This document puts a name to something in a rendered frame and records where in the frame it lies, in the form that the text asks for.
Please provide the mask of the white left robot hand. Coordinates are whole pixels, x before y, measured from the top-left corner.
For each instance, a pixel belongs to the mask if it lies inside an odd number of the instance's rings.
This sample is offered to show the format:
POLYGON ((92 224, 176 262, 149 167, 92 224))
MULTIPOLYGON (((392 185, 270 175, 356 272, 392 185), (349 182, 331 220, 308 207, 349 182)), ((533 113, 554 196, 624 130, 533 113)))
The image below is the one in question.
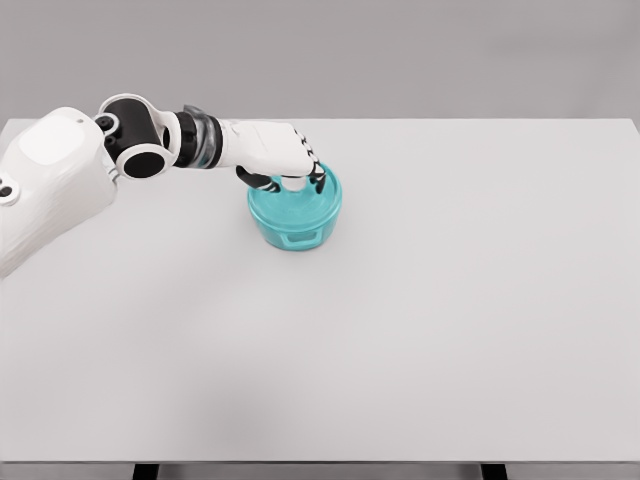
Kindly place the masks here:
POLYGON ((305 135, 290 123, 240 121, 231 125, 223 159, 249 187, 268 193, 298 191, 309 181, 322 194, 327 173, 305 135))

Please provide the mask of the teal pot lid white knob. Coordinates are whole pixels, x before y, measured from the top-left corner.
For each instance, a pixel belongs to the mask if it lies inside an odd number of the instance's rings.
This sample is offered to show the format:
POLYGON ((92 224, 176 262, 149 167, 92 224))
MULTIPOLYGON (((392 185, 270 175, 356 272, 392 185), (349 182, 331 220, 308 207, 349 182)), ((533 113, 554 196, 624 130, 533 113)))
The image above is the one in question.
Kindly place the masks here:
POLYGON ((298 191, 286 190, 280 177, 276 177, 280 192, 249 189, 247 201, 251 215, 259 224, 289 232, 310 230, 331 221, 342 207, 342 186, 328 165, 322 163, 321 166, 325 170, 321 193, 309 178, 298 191))

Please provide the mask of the teal pot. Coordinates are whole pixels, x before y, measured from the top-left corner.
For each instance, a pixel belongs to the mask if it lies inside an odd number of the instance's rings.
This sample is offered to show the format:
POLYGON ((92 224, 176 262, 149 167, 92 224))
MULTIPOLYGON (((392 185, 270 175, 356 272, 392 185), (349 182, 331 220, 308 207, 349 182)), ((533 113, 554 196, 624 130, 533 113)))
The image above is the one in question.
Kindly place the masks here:
POLYGON ((280 231, 259 224, 252 216, 263 239, 272 246, 286 251, 305 251, 319 247, 328 240, 337 224, 339 214, 331 221, 305 231, 280 231))

